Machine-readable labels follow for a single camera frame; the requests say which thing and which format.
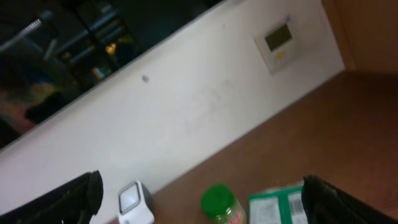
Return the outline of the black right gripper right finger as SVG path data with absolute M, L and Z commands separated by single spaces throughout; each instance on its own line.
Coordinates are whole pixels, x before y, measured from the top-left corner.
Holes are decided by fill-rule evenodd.
M 308 224 L 397 224 L 397 220 L 323 179 L 303 178 L 301 193 Z

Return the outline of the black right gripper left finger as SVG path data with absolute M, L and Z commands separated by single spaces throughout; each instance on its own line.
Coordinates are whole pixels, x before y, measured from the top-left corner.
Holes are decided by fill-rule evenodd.
M 103 180 L 87 172 L 41 197 L 1 215 L 1 223 L 89 223 L 101 208 Z

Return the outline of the green 3M gloves package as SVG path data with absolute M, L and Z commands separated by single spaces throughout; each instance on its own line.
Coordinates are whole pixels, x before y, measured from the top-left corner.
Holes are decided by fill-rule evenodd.
M 249 196 L 249 224 L 308 224 L 302 204 L 303 182 Z

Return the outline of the green lid jar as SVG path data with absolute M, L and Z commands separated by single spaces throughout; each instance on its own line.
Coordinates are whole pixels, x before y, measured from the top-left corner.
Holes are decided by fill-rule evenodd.
M 246 213 L 225 184 L 213 184 L 201 196 L 203 213 L 216 224 L 245 224 Z

